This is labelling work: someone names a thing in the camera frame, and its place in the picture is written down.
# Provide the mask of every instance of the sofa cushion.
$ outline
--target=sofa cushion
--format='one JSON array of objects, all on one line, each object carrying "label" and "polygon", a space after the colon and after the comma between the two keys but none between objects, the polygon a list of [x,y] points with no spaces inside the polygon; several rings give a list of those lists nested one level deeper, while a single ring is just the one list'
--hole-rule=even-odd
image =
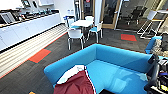
[{"label": "sofa cushion", "polygon": [[144,94],[143,87],[147,84],[144,73],[100,60],[87,65],[89,77],[100,93],[103,89],[117,94]]}]

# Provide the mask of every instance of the blue sofa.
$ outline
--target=blue sofa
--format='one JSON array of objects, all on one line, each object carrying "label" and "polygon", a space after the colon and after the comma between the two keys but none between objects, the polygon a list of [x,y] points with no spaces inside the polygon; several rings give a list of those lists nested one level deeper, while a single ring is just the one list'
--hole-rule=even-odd
[{"label": "blue sofa", "polygon": [[93,44],[44,69],[53,86],[74,65],[86,65],[90,79],[100,93],[103,89],[116,94],[146,94],[145,73],[151,55],[101,44]]}]

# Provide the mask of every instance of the door frame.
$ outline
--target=door frame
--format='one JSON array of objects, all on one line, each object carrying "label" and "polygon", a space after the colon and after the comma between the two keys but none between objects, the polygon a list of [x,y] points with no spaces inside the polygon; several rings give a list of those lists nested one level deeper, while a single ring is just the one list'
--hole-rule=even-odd
[{"label": "door frame", "polygon": [[[112,24],[103,24],[102,28],[116,29],[119,13],[120,13],[120,10],[121,10],[121,5],[122,5],[122,0],[118,0],[117,5],[116,5],[116,9],[115,9],[114,17],[111,20],[111,21],[113,21]],[[102,9],[101,9],[100,21],[103,21],[104,7],[105,7],[105,0],[102,0]]]}]

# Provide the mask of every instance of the sofa backrest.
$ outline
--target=sofa backrest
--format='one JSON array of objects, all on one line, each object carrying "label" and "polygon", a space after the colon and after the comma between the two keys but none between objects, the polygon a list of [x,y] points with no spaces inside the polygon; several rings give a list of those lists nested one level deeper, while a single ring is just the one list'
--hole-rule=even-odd
[{"label": "sofa backrest", "polygon": [[146,73],[151,55],[97,44],[96,59]]}]

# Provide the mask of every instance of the kitchen counter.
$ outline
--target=kitchen counter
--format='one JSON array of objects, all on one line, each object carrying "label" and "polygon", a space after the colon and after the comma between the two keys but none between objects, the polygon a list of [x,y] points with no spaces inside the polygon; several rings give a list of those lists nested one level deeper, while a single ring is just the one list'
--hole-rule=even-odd
[{"label": "kitchen counter", "polygon": [[24,19],[22,21],[15,21],[15,22],[10,23],[10,24],[0,24],[0,28],[10,26],[10,25],[14,25],[14,24],[18,24],[18,23],[22,23],[22,22],[26,22],[26,21],[30,21],[30,20],[34,20],[34,19],[37,19],[37,18],[42,18],[42,17],[45,17],[45,16],[53,15],[53,14],[56,14],[56,13],[42,14],[42,15],[38,15],[38,16],[34,16],[34,17],[31,17],[31,18]]},{"label": "kitchen counter", "polygon": [[61,23],[59,13],[40,15],[0,27],[0,51]]}]

